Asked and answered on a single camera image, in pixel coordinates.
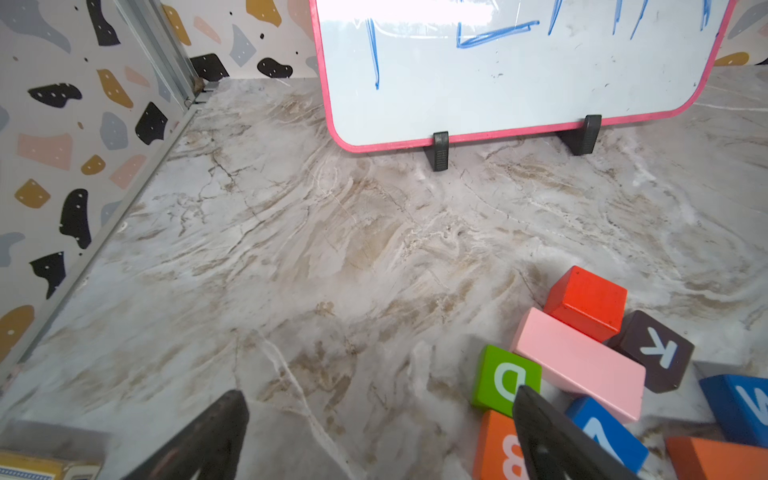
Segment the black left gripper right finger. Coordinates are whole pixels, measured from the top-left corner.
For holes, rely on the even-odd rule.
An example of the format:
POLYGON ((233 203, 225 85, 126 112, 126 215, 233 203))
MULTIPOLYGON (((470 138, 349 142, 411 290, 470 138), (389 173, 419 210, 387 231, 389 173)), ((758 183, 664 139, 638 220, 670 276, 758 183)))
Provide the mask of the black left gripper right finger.
POLYGON ((518 388, 513 420, 531 479, 637 477, 529 386, 518 388))

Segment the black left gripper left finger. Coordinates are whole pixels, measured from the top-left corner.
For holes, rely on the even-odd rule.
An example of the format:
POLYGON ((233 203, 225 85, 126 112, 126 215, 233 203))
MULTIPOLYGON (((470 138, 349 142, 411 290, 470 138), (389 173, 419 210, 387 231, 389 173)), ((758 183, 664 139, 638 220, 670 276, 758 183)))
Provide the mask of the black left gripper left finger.
POLYGON ((229 390, 126 477, 233 479, 248 421, 243 392, 229 390))

